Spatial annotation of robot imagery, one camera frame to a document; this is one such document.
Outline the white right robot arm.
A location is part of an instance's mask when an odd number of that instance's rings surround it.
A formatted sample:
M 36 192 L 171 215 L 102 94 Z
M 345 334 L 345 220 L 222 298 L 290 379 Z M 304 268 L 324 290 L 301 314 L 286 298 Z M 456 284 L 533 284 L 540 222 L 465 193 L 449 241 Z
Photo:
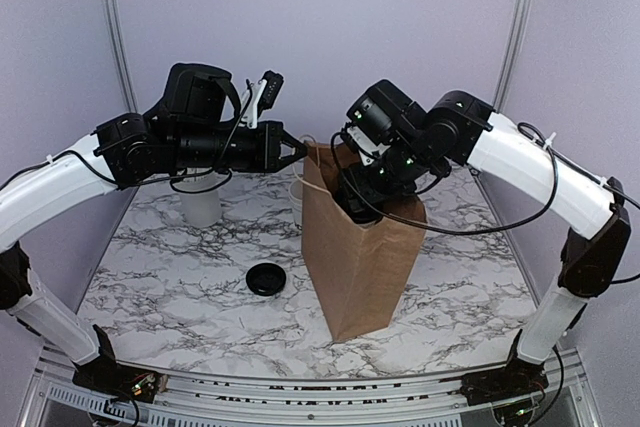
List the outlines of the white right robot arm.
M 420 177 L 441 180 L 459 165 L 505 181 L 538 201 L 542 213 L 568 224 L 555 284 L 495 375 L 502 393 L 519 393 L 588 302 L 613 283 L 631 235 L 621 184 L 559 154 L 533 125 L 513 122 L 460 90 L 424 109 L 391 81 L 380 80 L 347 110 L 338 138 L 359 159 L 339 168 L 335 199 L 358 223 L 382 218 L 387 202 L 414 196 Z

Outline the brown paper takeout bag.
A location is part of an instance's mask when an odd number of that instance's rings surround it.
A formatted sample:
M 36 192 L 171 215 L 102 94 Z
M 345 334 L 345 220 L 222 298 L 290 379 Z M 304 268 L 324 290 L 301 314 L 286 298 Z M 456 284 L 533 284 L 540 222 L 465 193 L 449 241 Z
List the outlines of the brown paper takeout bag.
M 391 323 L 425 239 L 392 219 L 357 224 L 336 203 L 338 168 L 330 146 L 306 140 L 303 167 L 304 263 L 331 337 L 340 342 Z

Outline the stack of white paper cups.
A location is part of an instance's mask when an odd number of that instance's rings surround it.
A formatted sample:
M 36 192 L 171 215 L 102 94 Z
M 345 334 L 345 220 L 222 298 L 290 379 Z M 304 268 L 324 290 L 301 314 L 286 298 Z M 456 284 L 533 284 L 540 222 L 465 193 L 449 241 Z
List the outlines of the stack of white paper cups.
M 303 184 L 299 180 L 293 181 L 289 186 L 289 199 L 291 203 L 293 222 L 296 227 L 302 227 L 302 202 Z

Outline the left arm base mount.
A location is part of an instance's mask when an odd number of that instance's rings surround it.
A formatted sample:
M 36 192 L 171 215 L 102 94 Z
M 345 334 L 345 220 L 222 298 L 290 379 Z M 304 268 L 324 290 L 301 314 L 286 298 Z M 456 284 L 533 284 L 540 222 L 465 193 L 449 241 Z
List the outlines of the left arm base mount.
M 119 400 L 152 403 L 162 375 L 156 371 L 119 363 L 109 344 L 101 345 L 98 357 L 86 364 L 73 363 L 72 382 L 80 387 L 113 395 Z

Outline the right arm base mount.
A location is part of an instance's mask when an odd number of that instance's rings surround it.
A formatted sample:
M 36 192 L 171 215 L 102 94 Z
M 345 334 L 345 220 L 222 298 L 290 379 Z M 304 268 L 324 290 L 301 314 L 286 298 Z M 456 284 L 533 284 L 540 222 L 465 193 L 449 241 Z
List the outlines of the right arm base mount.
M 502 367 L 463 375 L 460 393 L 469 406 L 475 406 L 541 391 L 548 385 L 542 365 L 513 360 Z

